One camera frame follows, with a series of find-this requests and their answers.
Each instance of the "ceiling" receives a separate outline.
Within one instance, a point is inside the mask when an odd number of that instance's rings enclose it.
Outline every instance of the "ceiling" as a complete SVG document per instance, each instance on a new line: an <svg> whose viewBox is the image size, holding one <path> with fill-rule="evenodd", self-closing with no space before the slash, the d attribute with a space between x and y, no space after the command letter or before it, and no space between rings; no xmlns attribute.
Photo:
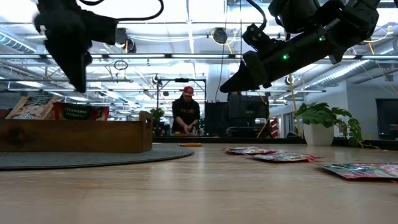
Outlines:
<svg viewBox="0 0 398 224"><path fill-rule="evenodd" d="M22 42L24 45L33 49L36 54L45 54L43 47L44 36L38 34L31 24L32 18L37 13L37 8L33 0L13 0L2 3L0 7L0 34L6 34L14 40ZM240 40L241 30L245 31L251 23L260 24L261 15L246 1L242 0L242 12L239 1L231 4L225 9L224 1L214 0L166 0L165 9L158 18L147 22L122 22L118 27L127 29L127 34L137 46L137 54L240 54L252 50L245 42ZM284 36L283 28L276 25L273 17L267 10L267 2L260 4L266 12L268 25L265 31L272 37ZM382 39L372 43L374 49L380 45L397 38L398 35L398 9L389 8L392 0L383 0L385 5L378 9L380 18L378 27L373 34L373 40ZM158 0L147 0L140 2L130 0L106 0L97 6L86 6L80 4L83 9L93 11L109 17L146 17L155 14L159 10ZM211 33L216 27L226 27L228 35L228 45L217 44L211 37ZM92 54L124 54L124 50L115 46L95 42L90 49ZM21 54L21 52L0 44L1 54ZM371 54L369 46L355 46L346 54ZM117 110L150 110L156 107L156 89L154 77L159 78L192 78L209 79L211 76L219 76L219 73L212 72L211 66L221 63L220 58L136 58L124 59L128 64L125 70L117 70L114 67L116 59L98 58L94 59L92 65L87 68L87 74L90 88L98 89L131 89L130 92L112 92L112 94L99 94L98 92L88 92L80 95L74 92L68 92L63 95L80 97L76 98L86 103L120 103L127 104L115 108ZM295 87L301 88L306 83L311 82L317 77L322 76L327 71L336 66L353 63L354 60L344 60L339 65L332 65L328 60L321 60L305 68L296 71ZM228 69L229 74L233 74L238 69L239 60L223 60L223 66ZM6 73L1 73L3 78L19 78L23 80L30 79L53 79L63 80L65 76L52 60L39 59L7 59L0 60L4 69L12 68L16 75L8 77ZM354 81L364 78L367 74L358 74L358 77L351 78ZM41 83L45 86L56 86L57 88L72 89L68 82ZM20 83L11 83L12 88L35 88ZM205 93L203 82L175 83L169 82L163 87L163 91L168 91L165 96L160 93L161 107L171 114L170 105L173 99L180 96L179 90L184 86L194 86L196 91L195 98L200 102L203 109ZM287 90L284 78L273 83L272 89ZM273 93L272 97L280 98L280 93Z"/></svg>

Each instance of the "small plant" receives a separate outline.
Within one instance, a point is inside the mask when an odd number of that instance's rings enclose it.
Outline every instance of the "small plant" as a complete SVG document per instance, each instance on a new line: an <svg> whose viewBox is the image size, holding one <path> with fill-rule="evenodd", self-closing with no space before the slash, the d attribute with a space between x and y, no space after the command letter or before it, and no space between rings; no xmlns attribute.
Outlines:
<svg viewBox="0 0 398 224"><path fill-rule="evenodd" d="M151 109L150 113L155 121L160 121L160 119L164 116L164 110L162 108Z"/></svg>
<svg viewBox="0 0 398 224"><path fill-rule="evenodd" d="M304 124L322 124L325 128L334 125L340 126L343 128L343 135L348 138L350 146L357 147L360 145L364 147L359 122L347 110L341 108L329 109L327 103L312 103L310 105L303 103L295 115L296 117L302 115ZM345 123L338 119L338 115L348 117L348 122Z"/></svg>

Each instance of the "wooden box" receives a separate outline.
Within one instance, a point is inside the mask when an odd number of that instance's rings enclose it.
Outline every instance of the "wooden box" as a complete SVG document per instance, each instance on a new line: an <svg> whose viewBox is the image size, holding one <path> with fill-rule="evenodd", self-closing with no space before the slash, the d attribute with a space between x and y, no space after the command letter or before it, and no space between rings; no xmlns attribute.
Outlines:
<svg viewBox="0 0 398 224"><path fill-rule="evenodd" d="M0 120L2 152L146 152L152 115L139 121Z"/></svg>

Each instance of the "gray rug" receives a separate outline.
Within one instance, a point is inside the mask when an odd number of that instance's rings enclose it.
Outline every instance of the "gray rug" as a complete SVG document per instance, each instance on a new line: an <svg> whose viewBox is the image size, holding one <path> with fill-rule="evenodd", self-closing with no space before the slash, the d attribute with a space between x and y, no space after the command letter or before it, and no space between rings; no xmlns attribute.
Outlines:
<svg viewBox="0 0 398 224"><path fill-rule="evenodd" d="M152 149L144 153L0 152L0 170L66 169L137 164L190 156L191 149Z"/></svg>

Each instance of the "wooden table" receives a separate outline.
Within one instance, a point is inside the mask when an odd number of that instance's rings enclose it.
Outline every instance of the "wooden table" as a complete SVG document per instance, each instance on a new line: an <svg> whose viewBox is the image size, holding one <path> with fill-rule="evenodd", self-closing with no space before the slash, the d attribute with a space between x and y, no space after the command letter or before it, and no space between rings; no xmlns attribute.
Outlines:
<svg viewBox="0 0 398 224"><path fill-rule="evenodd" d="M397 223L396 184L346 181L309 163L252 161L223 146L131 166L0 172L1 223ZM322 162L398 162L398 151L268 147L326 156Z"/></svg>

